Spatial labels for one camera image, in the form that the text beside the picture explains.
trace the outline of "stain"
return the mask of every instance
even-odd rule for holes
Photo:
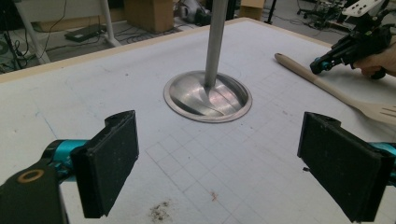
[[[159,203],[152,208],[150,208],[150,214],[152,223],[164,223],[165,221],[169,220],[172,221],[172,218],[168,214],[168,210],[170,208],[170,202],[164,201]]]
[[[218,200],[218,194],[215,191],[210,191],[210,195],[212,196],[212,202],[215,202]]]
[[[108,70],[108,69],[106,69],[105,67],[103,67],[103,66],[100,66],[105,72],[107,72],[107,73],[110,73],[111,71],[110,70]]]

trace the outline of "circular metal base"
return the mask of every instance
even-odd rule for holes
[[[209,123],[238,119],[249,111],[252,104],[248,88],[224,74],[217,74],[214,87],[206,87],[205,71],[172,78],[166,84],[163,96],[181,116]]]

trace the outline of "debris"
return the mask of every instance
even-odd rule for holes
[[[212,202],[216,201],[219,196],[215,191],[210,191],[210,195],[212,195]]]
[[[150,217],[151,217],[151,221],[153,223],[163,223],[166,220],[172,220],[172,218],[170,218],[169,214],[167,213],[167,210],[169,209],[170,203],[168,201],[164,201],[160,204],[157,204],[155,206],[153,206],[150,211]]]

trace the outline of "white surface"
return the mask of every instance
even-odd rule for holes
[[[0,182],[36,162],[55,139],[90,139],[104,119],[134,109],[140,157],[109,217],[84,219],[75,183],[62,190],[71,223],[349,223],[309,173],[297,147],[305,111],[343,122],[366,141],[396,140],[396,127],[367,119],[279,65],[286,54],[308,66],[328,49],[251,21],[226,26],[219,72],[243,82],[253,106],[241,119],[205,124],[166,105],[173,76],[205,69],[208,31],[0,84]],[[340,65],[323,73],[367,101],[395,103],[394,77],[365,79]],[[396,190],[387,188],[376,222],[394,224]]]

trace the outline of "chair leg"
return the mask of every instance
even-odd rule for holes
[[[25,26],[27,33],[29,34],[30,38],[32,39],[33,45],[35,46],[35,56],[37,57],[38,61],[40,62],[40,64],[50,63],[50,58],[47,55],[47,52],[38,43],[32,23],[30,23],[27,20],[25,13],[23,11],[23,8],[17,2],[15,2],[14,4],[15,4],[15,7],[17,8],[18,12],[20,13],[21,19],[23,21],[23,25]]]
[[[116,38],[114,38],[113,25],[111,23],[110,9],[108,8],[107,0],[101,0],[101,6],[102,6],[102,12],[106,18],[106,29],[107,29],[107,35],[105,36],[106,41],[113,47],[119,47],[121,46],[121,44],[118,40],[116,40]]]

